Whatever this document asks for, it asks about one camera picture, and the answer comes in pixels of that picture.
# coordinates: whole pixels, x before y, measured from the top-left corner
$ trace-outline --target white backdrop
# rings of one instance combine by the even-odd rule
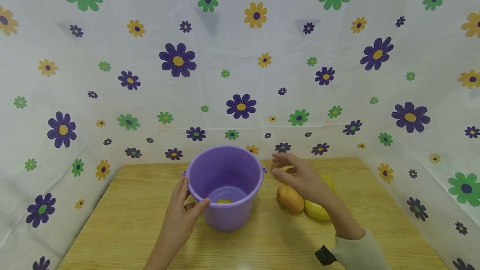
[[[55,269],[120,166],[223,143],[360,157],[480,268],[480,0],[0,6],[3,269]]]

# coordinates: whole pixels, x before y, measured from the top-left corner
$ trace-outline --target wooden table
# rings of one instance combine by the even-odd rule
[[[270,161],[262,162],[269,168]],[[335,181],[337,194],[363,227],[372,230],[393,269],[447,269],[388,192],[356,158],[309,160]],[[123,166],[60,264],[60,270],[142,269],[155,243],[171,191],[186,164]],[[332,223],[279,209],[280,183],[266,174],[249,221],[218,232],[202,217],[169,269],[322,268],[313,253],[335,244]]]

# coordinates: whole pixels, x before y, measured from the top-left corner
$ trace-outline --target sleeve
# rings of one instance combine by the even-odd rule
[[[360,240],[335,236],[332,253],[346,270],[391,270],[385,253],[368,229],[365,229],[365,235]]]

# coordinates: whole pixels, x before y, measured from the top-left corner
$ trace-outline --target right hand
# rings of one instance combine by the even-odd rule
[[[289,185],[304,199],[321,206],[333,199],[334,194],[326,181],[305,160],[291,153],[272,153],[272,156],[272,174],[279,182]],[[281,168],[285,166],[293,168],[283,171]]]

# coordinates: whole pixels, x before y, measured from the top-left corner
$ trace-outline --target plastic bucket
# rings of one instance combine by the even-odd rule
[[[252,212],[253,197],[263,181],[263,167],[248,150],[220,145],[197,155],[185,175],[193,198],[211,200],[203,212],[208,225],[219,231],[234,231],[247,222]]]

